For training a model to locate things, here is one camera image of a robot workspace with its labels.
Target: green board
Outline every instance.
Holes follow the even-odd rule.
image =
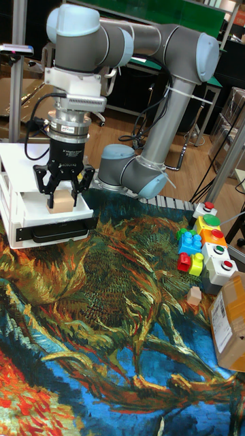
[[[138,20],[179,24],[214,37],[218,36],[225,16],[221,10],[184,0],[90,0],[81,3]]]

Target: green button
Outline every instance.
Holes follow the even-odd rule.
[[[203,216],[203,220],[207,225],[210,225],[211,227],[216,227],[220,225],[220,219],[218,217],[215,217],[214,215],[206,214]]]
[[[225,249],[223,247],[221,247],[220,245],[217,245],[216,247],[217,251],[220,251],[221,253],[224,253]]]

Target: label sticker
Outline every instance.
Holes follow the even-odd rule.
[[[231,326],[227,319],[222,292],[217,296],[212,308],[212,325],[218,352],[222,353],[232,336]]]
[[[62,125],[61,131],[67,134],[73,134],[75,132],[75,127],[69,127],[68,125]]]

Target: wooden block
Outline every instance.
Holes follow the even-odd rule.
[[[187,302],[190,305],[198,306],[198,304],[201,301],[201,291],[198,286],[193,286],[190,288],[188,294],[187,294]]]
[[[64,213],[72,212],[74,207],[74,198],[71,196],[68,189],[61,189],[54,193],[54,207],[50,209],[47,205],[49,213]]]

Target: painted fabric mat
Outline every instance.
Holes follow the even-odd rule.
[[[188,212],[90,190],[97,229],[11,250],[1,225],[0,434],[245,435],[244,376],[216,365],[212,297],[176,269]]]

